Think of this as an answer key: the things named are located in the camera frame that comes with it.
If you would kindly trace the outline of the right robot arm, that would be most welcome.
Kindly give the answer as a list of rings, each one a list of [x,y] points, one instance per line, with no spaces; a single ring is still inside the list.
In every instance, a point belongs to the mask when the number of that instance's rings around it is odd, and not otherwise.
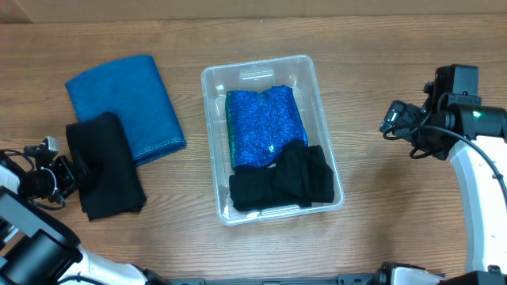
[[[506,282],[506,112],[451,100],[424,108],[393,101],[381,123],[385,139],[404,139],[413,158],[449,160],[459,183],[467,231],[463,275],[445,278],[410,265],[384,265],[379,284]]]

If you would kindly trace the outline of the blue denim cloth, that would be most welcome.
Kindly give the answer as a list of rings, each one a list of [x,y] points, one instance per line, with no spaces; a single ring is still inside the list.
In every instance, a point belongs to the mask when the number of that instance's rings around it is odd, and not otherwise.
[[[118,116],[137,165],[187,142],[154,58],[134,55],[103,63],[65,83],[78,121]]]

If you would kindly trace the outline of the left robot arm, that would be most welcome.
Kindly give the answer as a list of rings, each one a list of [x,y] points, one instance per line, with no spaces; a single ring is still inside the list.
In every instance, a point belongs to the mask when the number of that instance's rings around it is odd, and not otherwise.
[[[86,173],[59,155],[58,139],[48,136],[27,146],[22,156],[31,166],[23,170],[1,152],[1,245],[20,234],[1,256],[3,284],[165,284],[147,268],[121,264],[90,253],[78,236],[48,214],[65,207],[78,176]]]

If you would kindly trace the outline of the clear plastic container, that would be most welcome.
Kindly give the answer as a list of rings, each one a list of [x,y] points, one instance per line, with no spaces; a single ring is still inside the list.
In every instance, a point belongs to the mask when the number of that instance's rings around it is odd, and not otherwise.
[[[210,66],[204,69],[201,74],[201,85],[216,209],[221,223],[226,226],[237,226],[249,222],[336,211],[343,206],[345,193],[334,157],[318,79],[313,61],[309,56],[293,55],[246,63]],[[272,86],[282,85],[293,89],[309,144],[320,145],[323,148],[326,163],[334,171],[334,201],[313,203],[311,207],[305,208],[290,205],[261,211],[237,211],[230,198],[229,176],[233,174],[233,169],[231,168],[227,137],[225,111],[227,92],[236,89],[261,92]]]

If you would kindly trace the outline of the blue glitter cloth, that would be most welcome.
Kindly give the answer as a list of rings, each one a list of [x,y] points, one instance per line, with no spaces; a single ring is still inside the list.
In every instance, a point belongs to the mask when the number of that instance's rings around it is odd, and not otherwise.
[[[225,113],[233,169],[267,167],[295,140],[308,145],[293,88],[286,85],[229,91]]]

